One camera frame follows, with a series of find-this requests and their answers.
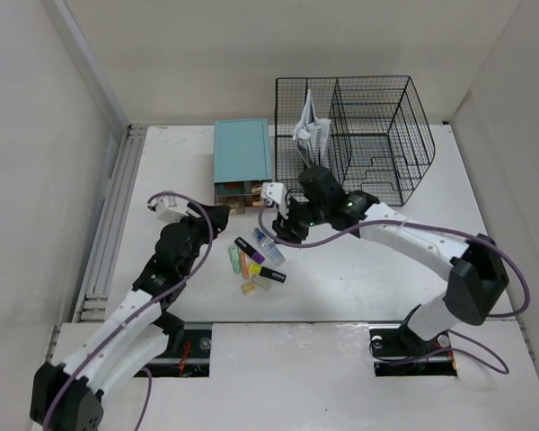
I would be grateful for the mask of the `clear spray bottle blue cap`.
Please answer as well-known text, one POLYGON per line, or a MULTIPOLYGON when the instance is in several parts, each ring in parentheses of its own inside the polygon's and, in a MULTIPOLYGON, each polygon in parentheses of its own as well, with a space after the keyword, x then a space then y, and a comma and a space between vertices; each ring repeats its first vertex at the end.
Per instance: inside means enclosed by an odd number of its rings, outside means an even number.
POLYGON ((274 265, 281 266, 286 262, 286 258, 279 251, 275 243, 261 229, 254 228, 253 235, 265 252, 266 256, 274 265))

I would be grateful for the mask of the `teal mini drawer cabinet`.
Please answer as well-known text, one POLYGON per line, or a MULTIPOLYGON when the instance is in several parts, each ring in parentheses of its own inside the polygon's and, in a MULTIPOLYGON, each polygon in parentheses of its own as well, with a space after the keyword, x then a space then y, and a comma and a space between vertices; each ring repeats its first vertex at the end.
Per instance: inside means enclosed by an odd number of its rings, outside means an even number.
POLYGON ((273 179, 266 119, 221 120, 214 125, 215 202, 232 215, 261 206, 261 186, 273 179))

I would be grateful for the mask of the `white paper booklet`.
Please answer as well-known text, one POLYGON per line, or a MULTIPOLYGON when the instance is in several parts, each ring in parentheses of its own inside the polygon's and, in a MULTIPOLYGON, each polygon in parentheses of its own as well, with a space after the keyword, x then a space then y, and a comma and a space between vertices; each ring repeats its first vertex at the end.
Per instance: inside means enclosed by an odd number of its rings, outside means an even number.
POLYGON ((311 90, 306 91, 300 120, 292 132, 296 149, 306 166, 321 165, 328 152, 331 120, 318 118, 311 90))

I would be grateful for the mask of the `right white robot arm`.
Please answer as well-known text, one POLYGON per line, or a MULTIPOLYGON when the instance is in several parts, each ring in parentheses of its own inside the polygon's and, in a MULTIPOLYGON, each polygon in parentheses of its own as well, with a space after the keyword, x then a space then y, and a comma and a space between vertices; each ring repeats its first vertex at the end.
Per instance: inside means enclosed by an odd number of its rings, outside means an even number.
POLYGON ((320 165, 303 171, 298 182, 303 202, 290 197, 281 183, 262 187, 262 198, 278 208, 272 228, 281 242, 303 247, 311 227, 328 224, 340 233, 397 251, 446 281, 444 293, 416 306, 395 331, 404 351, 417 354, 456 324, 480 326, 490 316, 508 285, 507 271, 490 237, 415 225, 373 195, 345 191, 320 165))

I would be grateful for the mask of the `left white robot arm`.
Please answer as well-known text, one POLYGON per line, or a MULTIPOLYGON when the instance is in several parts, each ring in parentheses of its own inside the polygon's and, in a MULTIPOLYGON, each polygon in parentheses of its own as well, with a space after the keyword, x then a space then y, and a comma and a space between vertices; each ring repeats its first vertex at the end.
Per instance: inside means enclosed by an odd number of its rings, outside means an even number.
POLYGON ((33 379, 30 418, 45 430, 96 430, 120 388, 157 356, 177 354, 184 323, 168 313, 225 230, 227 205, 190 201, 160 232, 123 302, 73 354, 45 362, 33 379))

